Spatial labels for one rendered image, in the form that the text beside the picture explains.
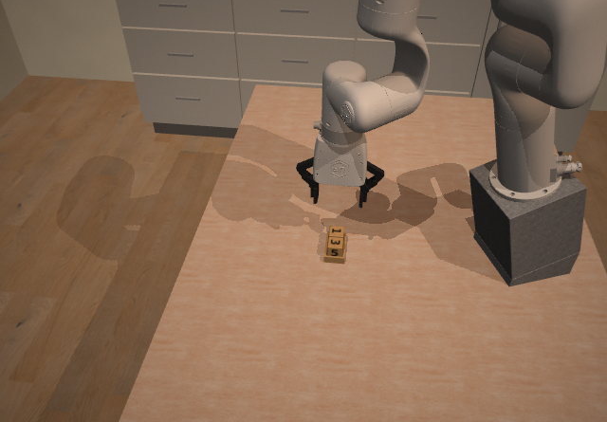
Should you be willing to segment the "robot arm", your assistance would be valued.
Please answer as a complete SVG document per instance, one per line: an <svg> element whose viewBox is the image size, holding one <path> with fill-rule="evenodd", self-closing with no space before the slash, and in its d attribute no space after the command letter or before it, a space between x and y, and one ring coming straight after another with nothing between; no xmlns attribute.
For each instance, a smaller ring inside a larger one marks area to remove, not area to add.
<svg viewBox="0 0 607 422"><path fill-rule="evenodd" d="M556 107L577 108L598 88L607 47L607 0L490 1L507 25L493 33L485 51L497 154L489 183L505 199L539 201L559 188L563 174L582 171L570 155L554 155ZM314 121L325 140L355 143L362 133L419 106L430 72L429 52L416 26L419 2L359 0L359 26L395 41L394 67L369 82L355 62L325 68L322 119Z"/></svg>

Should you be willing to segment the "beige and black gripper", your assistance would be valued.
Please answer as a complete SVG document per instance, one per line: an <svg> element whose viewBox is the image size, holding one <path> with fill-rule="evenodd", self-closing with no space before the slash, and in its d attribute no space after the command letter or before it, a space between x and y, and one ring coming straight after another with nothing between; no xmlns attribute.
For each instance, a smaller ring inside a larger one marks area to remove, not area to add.
<svg viewBox="0 0 607 422"><path fill-rule="evenodd" d="M362 150L362 153L359 152ZM313 174L306 169L313 167ZM359 141L339 145L317 135L314 157L297 164L296 170L311 188L310 197L318 203L319 183L326 185L360 187L359 207L367 200L367 193L384 177L384 171L367 161L366 136ZM366 177L370 172L374 176Z"/></svg>

